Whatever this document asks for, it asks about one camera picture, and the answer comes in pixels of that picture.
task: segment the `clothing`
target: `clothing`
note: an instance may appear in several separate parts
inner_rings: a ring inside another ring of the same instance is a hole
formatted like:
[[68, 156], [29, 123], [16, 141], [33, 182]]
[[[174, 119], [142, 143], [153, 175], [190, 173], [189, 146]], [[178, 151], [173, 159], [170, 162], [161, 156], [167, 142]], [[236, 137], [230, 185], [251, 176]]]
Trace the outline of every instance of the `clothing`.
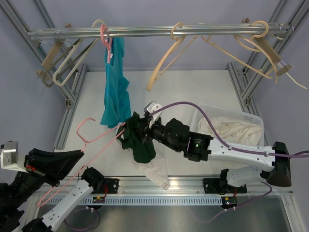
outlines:
[[154, 184], [168, 190], [170, 184], [165, 160], [163, 156], [155, 152], [154, 144], [151, 140], [144, 143], [141, 142], [140, 132], [137, 130], [137, 128], [141, 128], [140, 125], [145, 125], [145, 122], [143, 119], [140, 119], [139, 114], [134, 112], [133, 116], [126, 120], [126, 124], [119, 128], [117, 134], [123, 129], [125, 131], [118, 137], [118, 140], [121, 142], [123, 150], [129, 148], [133, 150], [133, 159], [137, 169]]
[[134, 112], [133, 116], [125, 120], [126, 124], [121, 126], [118, 133], [123, 129], [125, 131], [117, 139], [121, 141], [122, 149], [133, 149], [133, 159], [137, 163], [149, 163], [155, 157], [155, 148], [151, 140], [144, 143], [139, 138], [139, 132], [137, 131], [140, 123], [140, 116]]
[[127, 92], [129, 81], [123, 77], [122, 58], [125, 55], [123, 38], [113, 38], [112, 58], [107, 63], [107, 50], [105, 52], [106, 87], [104, 95], [104, 114], [101, 125], [113, 128], [119, 122], [124, 122], [131, 116], [130, 98]]
[[[245, 121], [230, 119], [223, 116], [212, 117], [210, 120], [220, 137], [226, 142], [256, 146], [263, 133], [259, 125]], [[202, 118], [198, 122], [197, 128], [198, 133], [215, 137], [206, 119]]]

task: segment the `hanging rod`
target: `hanging rod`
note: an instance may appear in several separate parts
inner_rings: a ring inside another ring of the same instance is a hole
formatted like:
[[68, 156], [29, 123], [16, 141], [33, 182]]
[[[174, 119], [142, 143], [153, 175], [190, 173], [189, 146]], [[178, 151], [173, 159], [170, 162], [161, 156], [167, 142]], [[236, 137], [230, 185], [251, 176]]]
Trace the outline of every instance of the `hanging rod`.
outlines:
[[[110, 37], [143, 37], [143, 36], [169, 36], [174, 26], [158, 27], [114, 27], [108, 28], [106, 33]], [[269, 32], [283, 35], [291, 26], [288, 24], [269, 23]], [[176, 28], [174, 35], [258, 35], [265, 31], [265, 26], [258, 24], [234, 25], [193, 25]], [[100, 28], [65, 28], [65, 29], [40, 29], [31, 30], [27, 35], [32, 40], [43, 39], [69, 39], [69, 38], [98, 38]]]

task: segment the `pink clothes hanger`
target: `pink clothes hanger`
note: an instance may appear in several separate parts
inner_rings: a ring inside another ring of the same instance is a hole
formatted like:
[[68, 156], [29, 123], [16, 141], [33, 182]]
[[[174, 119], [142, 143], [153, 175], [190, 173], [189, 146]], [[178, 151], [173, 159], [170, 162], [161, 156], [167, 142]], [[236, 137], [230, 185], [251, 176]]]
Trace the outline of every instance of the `pink clothes hanger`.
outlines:
[[[97, 138], [93, 139], [93, 140], [86, 140], [80, 133], [79, 133], [79, 129], [80, 127], [88, 120], [92, 120], [95, 122], [95, 120], [91, 117], [85, 119], [84, 121], [81, 122], [81, 124], [78, 126], [76, 134], [78, 135], [78, 137], [81, 138], [81, 140], [83, 140], [83, 142], [85, 143], [85, 146], [82, 148], [82, 151], [85, 150], [87, 144], [90, 144], [96, 140], [98, 140], [99, 138], [102, 138], [104, 135], [112, 132], [114, 129], [125, 125], [125, 122], [122, 124], [119, 124], [118, 126], [115, 126], [114, 128], [110, 129], [108, 132], [103, 133], [102, 135], [98, 136]], [[37, 207], [42, 207], [43, 205], [45, 205], [47, 202], [49, 202], [54, 196], [56, 196], [69, 182], [71, 182], [75, 177], [77, 177], [77, 175], [79, 173], [81, 173], [89, 164], [91, 164], [109, 145], [112, 144], [112, 142], [114, 142], [120, 135], [122, 135], [122, 133], [125, 131], [125, 129], [123, 129], [119, 134], [116, 135], [116, 137], [114, 137], [104, 148], [102, 148], [102, 150], [99, 151], [99, 153], [97, 153], [89, 162], [87, 162], [70, 180], [68, 180], [60, 189], [58, 189], [50, 198], [48, 198], [44, 203], [42, 203], [42, 201], [44, 201], [44, 199], [50, 194], [51, 191], [53, 191], [56, 187], [52, 187], [41, 199], [40, 201], [37, 203]]]
[[107, 63], [111, 62], [111, 50], [112, 50], [112, 38], [110, 40], [104, 38], [104, 31], [106, 30], [106, 25], [101, 25], [101, 40], [103, 45], [107, 48]]

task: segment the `black mount bracket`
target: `black mount bracket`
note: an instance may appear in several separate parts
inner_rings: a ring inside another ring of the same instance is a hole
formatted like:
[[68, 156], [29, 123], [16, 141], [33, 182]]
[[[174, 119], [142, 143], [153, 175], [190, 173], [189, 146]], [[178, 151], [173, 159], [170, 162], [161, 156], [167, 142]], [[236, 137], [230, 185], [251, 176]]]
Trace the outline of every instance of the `black mount bracket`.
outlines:
[[[104, 178], [103, 185], [107, 186], [108, 194], [117, 194], [119, 188], [119, 179], [116, 178]], [[98, 191], [93, 191], [92, 194], [99, 193], [104, 194], [104, 188], [100, 188]]]
[[220, 178], [205, 178], [203, 179], [203, 187], [205, 194], [221, 194], [221, 193], [247, 193], [246, 185], [244, 187], [232, 187], [230, 185], [220, 186]]

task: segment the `dark green garment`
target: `dark green garment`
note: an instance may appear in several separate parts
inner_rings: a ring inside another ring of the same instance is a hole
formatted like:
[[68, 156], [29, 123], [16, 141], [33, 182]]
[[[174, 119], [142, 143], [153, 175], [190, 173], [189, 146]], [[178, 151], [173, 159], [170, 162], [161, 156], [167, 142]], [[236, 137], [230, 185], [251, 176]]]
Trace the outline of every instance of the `dark green garment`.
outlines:
[[118, 134], [125, 129], [123, 134], [118, 137], [121, 141], [122, 149], [132, 148], [133, 157], [137, 163], [149, 163], [155, 157], [155, 148], [152, 141], [142, 143], [139, 139], [137, 128], [140, 125], [140, 115], [134, 112], [132, 117], [125, 120], [125, 123], [117, 132]]

